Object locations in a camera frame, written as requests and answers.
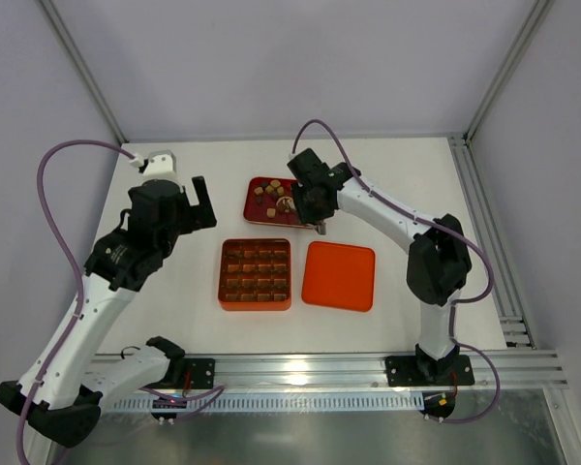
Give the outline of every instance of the orange tray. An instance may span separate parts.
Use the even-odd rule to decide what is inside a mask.
[[[264,190],[272,182],[278,181],[282,194],[266,193]],[[248,194],[245,198],[243,208],[243,218],[250,223],[259,225],[290,226],[293,228],[310,228],[299,222],[297,212],[293,208],[283,208],[281,202],[292,202],[291,185],[296,184],[295,179],[284,179],[282,177],[255,177],[248,185]],[[262,194],[256,194],[258,188],[263,190]],[[275,210],[275,216],[267,216],[267,210]]]
[[[291,244],[286,239],[225,241],[218,299],[228,311],[288,310]]]
[[[366,247],[312,242],[301,298],[324,307],[367,312],[375,291],[375,252]]]

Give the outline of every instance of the orange lid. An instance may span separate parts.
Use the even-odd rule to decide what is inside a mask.
[[[301,298],[324,307],[367,312],[375,289],[375,252],[366,247],[312,242]]]

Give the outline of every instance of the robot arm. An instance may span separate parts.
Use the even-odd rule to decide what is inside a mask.
[[[378,192],[402,206],[415,219],[440,223],[462,234],[459,221],[451,215],[434,219],[418,213],[392,199],[363,178],[359,171],[371,189],[367,192],[352,177],[346,163],[330,169],[311,149],[294,156],[288,166],[298,181],[292,186],[292,196],[301,223],[317,225],[340,209],[390,237],[409,256],[407,284],[420,300],[421,312],[417,365],[428,380],[442,378],[458,356],[458,347],[449,335],[449,309],[451,302],[460,295],[471,270],[469,252],[451,236],[387,207],[371,192]]]
[[[162,266],[178,236],[217,224],[204,179],[192,179],[199,204],[190,205],[178,184],[171,152],[151,154],[140,172],[144,182],[129,191],[132,208],[127,211],[127,229],[122,229],[121,218],[114,231],[96,242],[84,265],[81,313],[48,366],[28,412],[32,427],[68,448],[79,444],[103,410],[120,397],[181,372],[185,352],[165,339],[153,338],[108,372],[84,376],[116,318],[148,276]],[[18,381],[0,385],[0,403],[17,415],[38,383],[40,366],[72,321],[76,300],[30,369]]]

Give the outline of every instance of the white wall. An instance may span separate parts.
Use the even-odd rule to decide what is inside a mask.
[[[73,298],[35,177],[49,148],[77,138],[112,141],[35,2],[0,0],[0,381],[27,369]],[[115,156],[90,148],[57,158],[46,173],[49,203],[82,261]],[[0,406],[0,465],[15,463],[15,421]]]
[[[462,132],[533,0],[56,0],[128,140]]]
[[[542,346],[581,404],[581,0],[556,2],[474,141]]]

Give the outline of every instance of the metal floor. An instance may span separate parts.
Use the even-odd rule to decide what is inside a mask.
[[[492,392],[459,392],[456,417]],[[151,425],[112,447],[139,426]],[[64,464],[357,465],[566,464],[542,391],[503,392],[481,421],[439,425],[417,412],[212,415],[158,426],[150,416],[104,418]]]

